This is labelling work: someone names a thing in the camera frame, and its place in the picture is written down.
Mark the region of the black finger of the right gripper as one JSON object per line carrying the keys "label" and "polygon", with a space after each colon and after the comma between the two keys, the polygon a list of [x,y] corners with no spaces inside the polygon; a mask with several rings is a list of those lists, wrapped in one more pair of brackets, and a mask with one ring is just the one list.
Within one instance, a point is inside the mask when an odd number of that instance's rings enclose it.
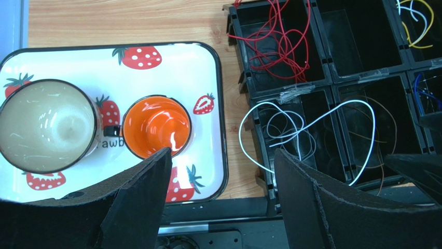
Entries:
{"label": "black finger of the right gripper", "polygon": [[441,154],[392,154],[384,163],[441,205]]}

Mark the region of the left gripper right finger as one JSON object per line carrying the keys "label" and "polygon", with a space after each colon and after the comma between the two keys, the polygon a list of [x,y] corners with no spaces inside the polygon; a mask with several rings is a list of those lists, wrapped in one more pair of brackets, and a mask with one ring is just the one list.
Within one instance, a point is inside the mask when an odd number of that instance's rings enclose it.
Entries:
{"label": "left gripper right finger", "polygon": [[441,248],[441,207],[377,197],[277,149],[275,177],[290,248]]}

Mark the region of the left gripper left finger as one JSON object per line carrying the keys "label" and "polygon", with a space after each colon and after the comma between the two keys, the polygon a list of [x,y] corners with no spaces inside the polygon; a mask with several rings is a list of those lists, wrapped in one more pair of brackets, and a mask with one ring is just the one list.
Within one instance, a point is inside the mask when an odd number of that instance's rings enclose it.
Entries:
{"label": "left gripper left finger", "polygon": [[59,200],[3,200],[1,248],[154,248],[171,170],[164,148]]}

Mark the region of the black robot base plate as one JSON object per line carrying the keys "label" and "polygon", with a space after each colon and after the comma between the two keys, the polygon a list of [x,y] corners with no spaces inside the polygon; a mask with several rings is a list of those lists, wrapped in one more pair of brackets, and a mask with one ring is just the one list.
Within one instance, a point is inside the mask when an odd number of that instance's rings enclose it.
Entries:
{"label": "black robot base plate", "polygon": [[197,248],[290,248],[283,216],[266,216],[264,197],[169,205],[158,234]]}

